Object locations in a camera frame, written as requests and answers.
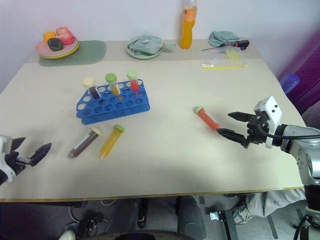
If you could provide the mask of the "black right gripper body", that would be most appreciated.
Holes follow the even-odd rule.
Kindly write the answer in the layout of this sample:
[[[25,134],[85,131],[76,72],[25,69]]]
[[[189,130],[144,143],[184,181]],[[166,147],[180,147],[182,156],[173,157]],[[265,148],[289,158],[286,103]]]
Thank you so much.
[[[266,142],[267,137],[263,135],[259,129],[258,125],[262,125],[262,119],[253,114],[249,113],[241,113],[242,121],[248,122],[247,124],[247,137],[245,141],[241,144],[244,148],[248,148],[251,143],[253,144],[262,144]]]

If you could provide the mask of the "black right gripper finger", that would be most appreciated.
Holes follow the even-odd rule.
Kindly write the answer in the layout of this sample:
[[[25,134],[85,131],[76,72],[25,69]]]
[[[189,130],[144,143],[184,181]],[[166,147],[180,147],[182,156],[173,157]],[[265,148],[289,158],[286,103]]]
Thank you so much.
[[[240,122],[250,122],[252,120],[252,118],[254,117],[253,114],[239,112],[239,111],[230,112],[227,115],[237,121],[240,121]]]
[[[244,135],[236,133],[233,130],[230,130],[227,128],[217,128],[215,131],[218,134],[220,134],[222,137],[224,137],[230,141],[239,143],[244,148],[248,148],[248,140],[246,139],[246,137]]]

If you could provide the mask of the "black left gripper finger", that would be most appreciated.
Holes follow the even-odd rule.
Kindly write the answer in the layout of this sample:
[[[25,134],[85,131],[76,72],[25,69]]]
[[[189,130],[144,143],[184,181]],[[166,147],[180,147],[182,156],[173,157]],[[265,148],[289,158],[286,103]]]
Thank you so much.
[[[17,150],[20,145],[24,142],[26,138],[25,137],[18,137],[18,138],[13,138],[11,142],[11,152],[14,152]]]
[[[49,142],[47,144],[42,145],[39,147],[35,153],[29,158],[29,165],[36,166],[49,152],[51,149],[52,143]]]

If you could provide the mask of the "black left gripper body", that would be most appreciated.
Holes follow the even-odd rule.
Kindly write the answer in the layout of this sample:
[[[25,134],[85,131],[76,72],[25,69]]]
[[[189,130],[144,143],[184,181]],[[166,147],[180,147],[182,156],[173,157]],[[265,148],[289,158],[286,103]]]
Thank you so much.
[[[7,176],[17,176],[19,175],[26,166],[32,167],[32,160],[30,158],[20,157],[19,153],[16,151],[5,155],[5,170],[4,173]]]

